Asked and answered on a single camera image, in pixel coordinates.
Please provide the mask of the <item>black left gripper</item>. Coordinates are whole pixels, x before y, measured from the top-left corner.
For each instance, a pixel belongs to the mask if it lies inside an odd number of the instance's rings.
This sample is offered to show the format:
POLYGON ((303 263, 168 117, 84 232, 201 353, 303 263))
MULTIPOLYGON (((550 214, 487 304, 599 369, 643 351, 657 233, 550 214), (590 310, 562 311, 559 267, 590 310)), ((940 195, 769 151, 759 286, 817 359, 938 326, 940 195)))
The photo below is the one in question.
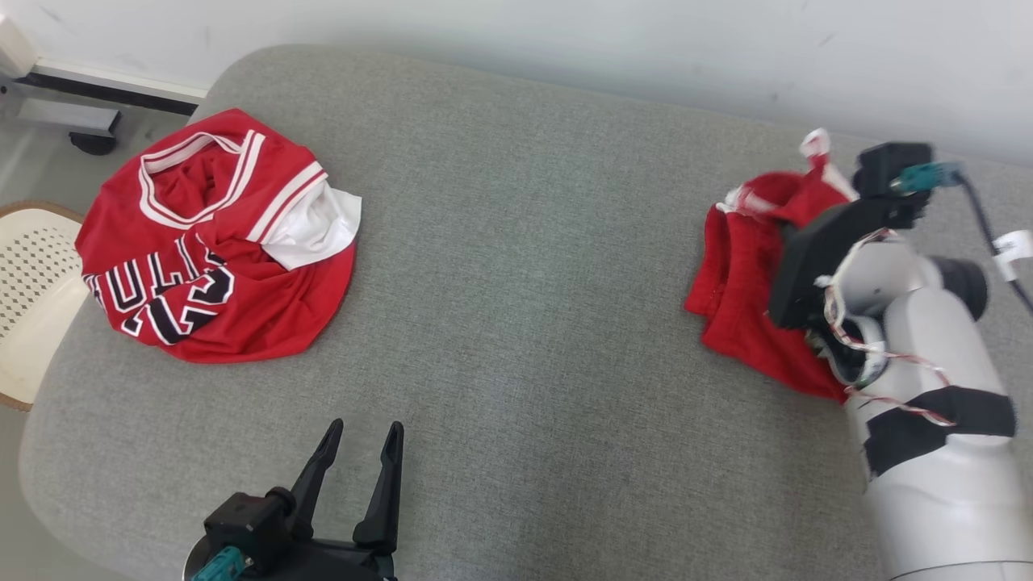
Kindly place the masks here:
MULTIPOLYGON (((312 518, 324 476, 335 462, 344 422, 332 420, 320 444, 300 471, 291 493, 295 510, 289 529, 298 540, 313 538, 312 518)), ((397 550, 404 462, 404 427, 392 422, 380 456, 380 472, 365 518, 354 527, 352 543, 306 541, 288 551, 265 571, 248 567, 244 580, 395 580, 392 554, 397 550)))

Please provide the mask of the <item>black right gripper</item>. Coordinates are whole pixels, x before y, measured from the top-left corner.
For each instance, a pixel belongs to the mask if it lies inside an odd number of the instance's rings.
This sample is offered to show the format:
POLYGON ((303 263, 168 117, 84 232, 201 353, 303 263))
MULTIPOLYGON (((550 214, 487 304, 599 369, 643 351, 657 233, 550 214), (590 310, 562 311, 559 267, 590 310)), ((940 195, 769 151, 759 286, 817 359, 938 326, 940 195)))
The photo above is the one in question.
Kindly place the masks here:
POLYGON ((804 328, 820 309, 818 277, 833 275, 855 243, 882 228, 911 230, 930 196, 857 198, 823 212, 785 242, 768 315, 778 328, 804 328))

